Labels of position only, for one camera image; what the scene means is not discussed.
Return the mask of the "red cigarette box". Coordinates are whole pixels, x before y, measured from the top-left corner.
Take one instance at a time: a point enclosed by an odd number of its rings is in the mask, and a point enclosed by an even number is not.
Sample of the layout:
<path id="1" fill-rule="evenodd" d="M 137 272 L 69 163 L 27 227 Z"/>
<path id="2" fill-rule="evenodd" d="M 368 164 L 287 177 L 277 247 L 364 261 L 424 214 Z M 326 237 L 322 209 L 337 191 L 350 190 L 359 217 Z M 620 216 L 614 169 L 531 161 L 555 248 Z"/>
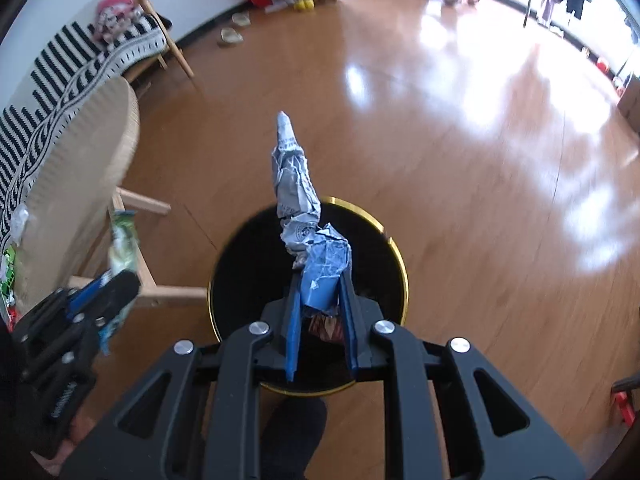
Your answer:
<path id="1" fill-rule="evenodd" d="M 329 344 L 342 344 L 344 330 L 339 316 L 329 316 L 322 313 L 314 314 L 308 324 L 308 333 Z"/>

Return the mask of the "yellow toy on floor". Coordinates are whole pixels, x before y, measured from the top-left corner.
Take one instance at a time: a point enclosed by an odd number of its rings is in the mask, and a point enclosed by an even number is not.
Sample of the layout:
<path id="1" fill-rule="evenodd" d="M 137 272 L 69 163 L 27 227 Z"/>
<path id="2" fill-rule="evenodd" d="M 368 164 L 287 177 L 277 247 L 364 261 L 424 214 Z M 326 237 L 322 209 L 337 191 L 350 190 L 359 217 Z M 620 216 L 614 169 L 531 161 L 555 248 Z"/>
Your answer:
<path id="1" fill-rule="evenodd" d="M 308 12 L 314 10 L 314 0 L 295 0 L 293 8 L 297 12 Z"/>

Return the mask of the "striped black white sofa blanket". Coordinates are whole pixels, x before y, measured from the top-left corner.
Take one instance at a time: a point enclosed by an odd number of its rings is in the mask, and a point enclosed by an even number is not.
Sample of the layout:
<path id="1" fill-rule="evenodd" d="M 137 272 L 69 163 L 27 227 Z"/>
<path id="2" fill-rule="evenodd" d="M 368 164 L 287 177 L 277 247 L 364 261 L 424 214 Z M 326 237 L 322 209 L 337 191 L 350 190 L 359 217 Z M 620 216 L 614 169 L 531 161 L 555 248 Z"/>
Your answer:
<path id="1" fill-rule="evenodd" d="M 11 239 L 15 209 L 26 202 L 40 167 L 88 97 L 105 81 L 160 54 L 160 24 L 143 13 L 109 44 L 93 38 L 87 13 L 65 24 L 44 46 L 1 111 L 1 245 Z"/>

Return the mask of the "blue white newspaper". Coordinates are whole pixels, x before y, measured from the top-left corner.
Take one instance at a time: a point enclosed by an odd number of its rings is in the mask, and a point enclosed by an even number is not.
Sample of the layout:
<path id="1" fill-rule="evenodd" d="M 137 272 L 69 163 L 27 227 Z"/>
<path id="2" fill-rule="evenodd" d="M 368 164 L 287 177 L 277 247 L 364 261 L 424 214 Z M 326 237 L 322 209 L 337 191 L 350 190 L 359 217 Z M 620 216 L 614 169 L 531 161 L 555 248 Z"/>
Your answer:
<path id="1" fill-rule="evenodd" d="M 302 274 L 303 306 L 334 318 L 341 276 L 352 268 L 352 248 L 334 226 L 321 222 L 321 202 L 311 182 L 308 160 L 285 112 L 277 114 L 271 165 L 281 240 L 294 257 L 293 268 Z"/>

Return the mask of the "beige slippers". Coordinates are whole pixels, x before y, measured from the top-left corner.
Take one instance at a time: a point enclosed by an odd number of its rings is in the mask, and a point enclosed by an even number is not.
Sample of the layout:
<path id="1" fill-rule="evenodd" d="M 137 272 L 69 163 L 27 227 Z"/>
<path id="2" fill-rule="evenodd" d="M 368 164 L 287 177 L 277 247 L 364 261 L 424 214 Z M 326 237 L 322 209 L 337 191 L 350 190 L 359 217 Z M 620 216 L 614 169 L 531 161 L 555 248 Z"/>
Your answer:
<path id="1" fill-rule="evenodd" d="M 242 44 L 244 37 L 241 34 L 241 29 L 247 28 L 250 24 L 252 24 L 252 21 L 250 20 L 250 14 L 247 12 L 233 14 L 230 24 L 224 26 L 219 32 L 218 46 L 226 48 Z"/>

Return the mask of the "cardboard box on floor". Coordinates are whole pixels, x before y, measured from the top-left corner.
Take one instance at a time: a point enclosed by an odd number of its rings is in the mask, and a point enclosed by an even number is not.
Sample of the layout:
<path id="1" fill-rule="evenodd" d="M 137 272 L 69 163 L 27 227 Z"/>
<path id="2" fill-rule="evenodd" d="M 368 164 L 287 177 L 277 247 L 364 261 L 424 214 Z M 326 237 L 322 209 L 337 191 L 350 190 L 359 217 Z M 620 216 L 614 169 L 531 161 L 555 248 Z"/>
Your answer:
<path id="1" fill-rule="evenodd" d="M 640 132 L 640 80 L 631 75 L 617 108 L 635 133 Z"/>

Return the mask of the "round wooden table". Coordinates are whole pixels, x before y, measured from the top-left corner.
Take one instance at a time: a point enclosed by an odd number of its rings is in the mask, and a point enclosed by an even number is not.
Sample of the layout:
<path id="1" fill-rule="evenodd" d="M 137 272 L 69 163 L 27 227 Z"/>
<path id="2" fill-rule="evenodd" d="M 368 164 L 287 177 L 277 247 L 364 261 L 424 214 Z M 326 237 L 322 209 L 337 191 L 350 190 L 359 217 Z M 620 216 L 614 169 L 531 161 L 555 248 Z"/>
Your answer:
<path id="1" fill-rule="evenodd" d="M 14 296 L 25 314 L 52 290 L 84 286 L 107 268 L 108 217 L 130 206 L 164 216 L 168 203 L 122 188 L 139 140 L 139 107 L 125 78 L 93 92 L 42 165 L 26 198 Z"/>

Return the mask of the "black gold-rimmed trash bin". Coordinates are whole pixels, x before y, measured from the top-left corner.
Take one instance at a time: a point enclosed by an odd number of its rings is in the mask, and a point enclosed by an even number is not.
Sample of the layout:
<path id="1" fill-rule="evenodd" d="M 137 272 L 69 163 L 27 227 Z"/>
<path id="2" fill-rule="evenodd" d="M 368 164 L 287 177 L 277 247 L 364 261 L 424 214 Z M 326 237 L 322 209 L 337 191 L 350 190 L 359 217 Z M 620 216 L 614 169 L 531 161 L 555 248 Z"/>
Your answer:
<path id="1" fill-rule="evenodd" d="M 381 222 L 359 206 L 336 197 L 321 200 L 321 223 L 329 223 L 352 248 L 352 282 L 357 295 L 375 301 L 383 318 L 404 324 L 409 305 L 409 279 L 404 259 Z M 293 257 L 280 239 L 277 206 L 247 218 L 218 256 L 208 286 L 210 322 L 219 340 L 258 321 L 270 302 L 288 294 Z M 303 322 L 294 382 L 285 374 L 265 383 L 290 396 L 328 396 L 352 385 L 341 341 L 321 340 Z"/>

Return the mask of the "green snack wrapper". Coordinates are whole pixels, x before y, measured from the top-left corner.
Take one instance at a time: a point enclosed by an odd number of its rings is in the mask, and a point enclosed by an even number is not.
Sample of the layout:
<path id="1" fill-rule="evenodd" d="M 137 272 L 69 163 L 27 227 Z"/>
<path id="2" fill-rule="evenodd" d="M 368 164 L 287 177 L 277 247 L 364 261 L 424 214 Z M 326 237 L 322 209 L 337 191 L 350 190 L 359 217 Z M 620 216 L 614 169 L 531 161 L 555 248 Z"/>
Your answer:
<path id="1" fill-rule="evenodd" d="M 106 284 L 122 271 L 137 273 L 139 239 L 134 225 L 134 211 L 117 209 L 111 215 L 111 246 L 108 248 L 108 270 L 103 274 L 101 283 Z M 133 302 L 122 307 L 115 317 L 100 330 L 100 348 L 104 356 L 110 354 L 110 339 L 125 324 Z"/>

